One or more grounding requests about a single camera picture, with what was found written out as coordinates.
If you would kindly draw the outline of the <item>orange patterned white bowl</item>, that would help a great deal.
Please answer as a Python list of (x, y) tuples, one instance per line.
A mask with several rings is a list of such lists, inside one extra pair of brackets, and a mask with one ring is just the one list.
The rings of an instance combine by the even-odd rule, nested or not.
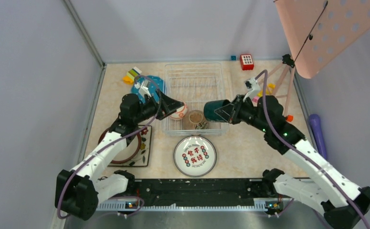
[(186, 105), (178, 108), (176, 110), (176, 112), (174, 112), (173, 114), (171, 114), (169, 116), (169, 118), (173, 119), (173, 120), (180, 120), (182, 119), (188, 112), (188, 107)]

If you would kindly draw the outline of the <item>dark green mug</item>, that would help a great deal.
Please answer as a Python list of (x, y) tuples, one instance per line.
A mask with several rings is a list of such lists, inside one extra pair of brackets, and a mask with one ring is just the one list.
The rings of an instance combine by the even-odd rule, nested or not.
[(204, 105), (203, 114), (207, 121), (209, 122), (220, 122), (227, 123), (228, 115), (227, 114), (218, 114), (216, 110), (222, 108), (223, 106), (229, 104), (230, 101), (225, 100), (214, 100), (209, 101)]

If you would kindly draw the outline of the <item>brown flower glazed bowl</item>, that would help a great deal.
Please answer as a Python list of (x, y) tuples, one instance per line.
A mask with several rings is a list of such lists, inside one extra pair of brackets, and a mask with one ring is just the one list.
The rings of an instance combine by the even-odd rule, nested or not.
[(191, 110), (187, 112), (182, 119), (183, 130), (204, 130), (209, 128), (209, 122), (204, 113), (200, 110)]

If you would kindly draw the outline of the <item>white plate with characters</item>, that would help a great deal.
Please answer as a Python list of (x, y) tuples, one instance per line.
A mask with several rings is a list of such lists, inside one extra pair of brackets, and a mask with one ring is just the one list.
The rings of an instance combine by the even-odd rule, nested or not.
[(209, 139), (189, 136), (175, 146), (173, 161), (182, 174), (188, 177), (202, 177), (215, 167), (217, 151)]

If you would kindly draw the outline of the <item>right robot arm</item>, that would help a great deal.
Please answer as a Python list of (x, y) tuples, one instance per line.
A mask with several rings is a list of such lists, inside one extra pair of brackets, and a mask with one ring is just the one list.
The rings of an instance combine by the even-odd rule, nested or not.
[(218, 100), (204, 106), (206, 119), (232, 125), (244, 122), (264, 133), (265, 142), (303, 169), (311, 183), (288, 176), (279, 169), (263, 172), (263, 192), (285, 195), (322, 214), (334, 229), (351, 229), (370, 209), (370, 187), (360, 187), (337, 171), (283, 116), (283, 107), (272, 95), (254, 105), (242, 94), (232, 101)]

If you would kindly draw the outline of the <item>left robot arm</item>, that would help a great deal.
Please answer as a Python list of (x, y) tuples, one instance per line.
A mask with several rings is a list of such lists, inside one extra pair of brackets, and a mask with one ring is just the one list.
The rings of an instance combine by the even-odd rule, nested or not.
[(129, 180), (128, 173), (113, 174), (101, 181), (98, 178), (112, 160), (127, 148), (127, 138), (141, 132), (139, 123), (163, 120), (184, 106), (184, 102), (168, 97), (159, 89), (156, 93), (158, 101), (145, 95), (144, 103), (136, 94), (124, 95), (118, 117), (101, 143), (78, 165), (60, 171), (56, 178), (54, 203), (59, 219), (75, 216), (88, 220), (99, 203), (119, 193), (124, 197), (135, 193), (136, 185)]

